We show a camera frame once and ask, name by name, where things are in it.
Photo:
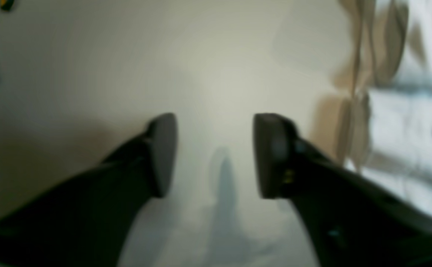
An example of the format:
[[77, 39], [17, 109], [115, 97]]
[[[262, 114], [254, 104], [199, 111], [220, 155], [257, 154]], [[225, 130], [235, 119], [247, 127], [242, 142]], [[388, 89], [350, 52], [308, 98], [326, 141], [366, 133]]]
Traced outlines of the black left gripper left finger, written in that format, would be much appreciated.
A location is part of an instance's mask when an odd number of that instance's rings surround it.
[[0, 219], [0, 263], [12, 267], [116, 267], [139, 211], [172, 182], [178, 124], [153, 118], [96, 167]]

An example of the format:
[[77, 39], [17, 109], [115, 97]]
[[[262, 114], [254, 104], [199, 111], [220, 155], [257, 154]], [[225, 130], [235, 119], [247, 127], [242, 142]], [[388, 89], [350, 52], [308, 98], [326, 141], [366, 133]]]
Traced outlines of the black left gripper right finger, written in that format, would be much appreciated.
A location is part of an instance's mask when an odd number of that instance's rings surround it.
[[260, 195], [287, 199], [322, 267], [432, 267], [432, 216], [326, 157], [276, 113], [253, 117]]

